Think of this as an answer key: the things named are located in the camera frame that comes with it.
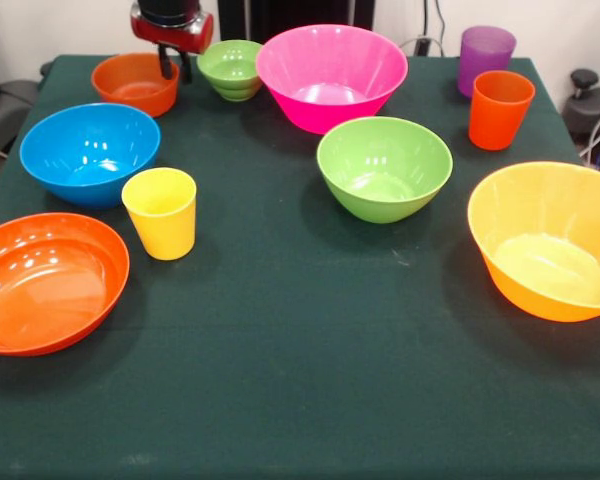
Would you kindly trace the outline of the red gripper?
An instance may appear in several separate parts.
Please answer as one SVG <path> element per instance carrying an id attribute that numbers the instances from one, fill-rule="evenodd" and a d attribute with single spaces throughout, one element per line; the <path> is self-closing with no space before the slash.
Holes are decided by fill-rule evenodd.
<path id="1" fill-rule="evenodd" d="M 164 79 L 173 78 L 171 60 L 167 55 L 166 46 L 179 50 L 180 79 L 183 84 L 190 84 L 192 70 L 189 53 L 202 54 L 209 47 L 214 30 L 214 18 L 210 13 L 201 12 L 183 26 L 164 27 L 149 22 L 139 12 L 133 12 L 131 28 L 136 37 L 159 44 L 158 58 L 161 75 Z"/>

